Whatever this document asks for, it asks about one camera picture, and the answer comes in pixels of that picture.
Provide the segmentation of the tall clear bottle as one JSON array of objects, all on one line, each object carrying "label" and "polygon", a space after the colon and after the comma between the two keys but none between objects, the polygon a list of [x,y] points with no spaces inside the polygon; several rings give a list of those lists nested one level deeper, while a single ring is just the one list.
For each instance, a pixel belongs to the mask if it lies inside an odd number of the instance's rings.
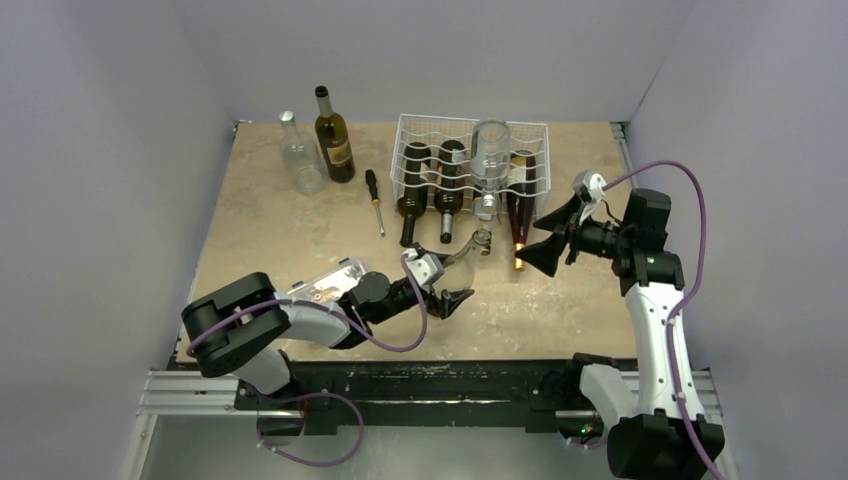
[{"label": "tall clear bottle", "polygon": [[481,255],[481,247],[487,243],[491,244],[491,232],[485,228],[479,228],[473,232],[468,242],[462,249],[453,254],[455,260],[452,264],[442,264],[444,275],[434,283],[437,292],[441,290],[459,291],[472,287],[477,264]]}]

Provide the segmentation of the dark labelled wine bottle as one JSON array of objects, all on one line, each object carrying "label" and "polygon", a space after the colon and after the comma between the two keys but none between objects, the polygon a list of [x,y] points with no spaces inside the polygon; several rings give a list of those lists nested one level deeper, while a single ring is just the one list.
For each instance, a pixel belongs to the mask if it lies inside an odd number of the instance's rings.
[{"label": "dark labelled wine bottle", "polygon": [[314,93],[319,107],[314,128],[329,177],[334,182],[347,183],[355,176],[347,124],[333,109],[326,86],[317,86]]}]

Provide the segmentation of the clear bottle silver cap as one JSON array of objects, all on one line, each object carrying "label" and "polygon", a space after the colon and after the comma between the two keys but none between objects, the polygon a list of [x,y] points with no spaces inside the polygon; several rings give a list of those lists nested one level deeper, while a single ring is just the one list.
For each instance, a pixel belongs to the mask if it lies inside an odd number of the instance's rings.
[{"label": "clear bottle silver cap", "polygon": [[327,183],[327,174],[316,142],[299,130],[292,111],[281,112],[279,123],[283,130],[281,158],[293,187],[307,195],[322,191]]}]

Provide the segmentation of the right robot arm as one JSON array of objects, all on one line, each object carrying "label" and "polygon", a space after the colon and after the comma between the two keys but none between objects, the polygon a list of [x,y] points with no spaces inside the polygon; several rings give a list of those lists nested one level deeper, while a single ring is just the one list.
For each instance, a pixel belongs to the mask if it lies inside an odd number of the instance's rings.
[{"label": "right robot arm", "polygon": [[561,392],[576,407],[590,402],[601,416],[611,473],[625,479],[700,479],[725,445],[722,426],[708,420],[688,364],[682,314],[685,280],[680,258],[665,248],[668,195],[631,191],[620,224],[590,213],[588,194],[575,194],[537,219],[549,232],[516,254],[553,276],[581,253],[612,262],[633,324],[638,390],[614,366],[589,363],[564,376]]}]

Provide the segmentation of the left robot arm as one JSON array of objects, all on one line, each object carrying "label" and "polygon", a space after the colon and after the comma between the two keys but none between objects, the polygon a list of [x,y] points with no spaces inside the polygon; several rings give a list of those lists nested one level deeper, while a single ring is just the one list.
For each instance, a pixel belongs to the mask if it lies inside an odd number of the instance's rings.
[{"label": "left robot arm", "polygon": [[[184,307],[186,353],[203,376],[233,374],[272,408],[284,409],[297,399],[298,382],[289,356],[272,342],[306,341],[331,350],[369,342],[394,353],[412,351],[423,342],[431,317],[450,317],[473,295],[482,255],[472,244],[451,255],[416,245],[401,254],[402,278],[366,271],[351,288],[324,301],[282,293],[267,274],[255,272]],[[375,325],[414,308],[422,319],[411,343],[392,345],[375,336]]]}]

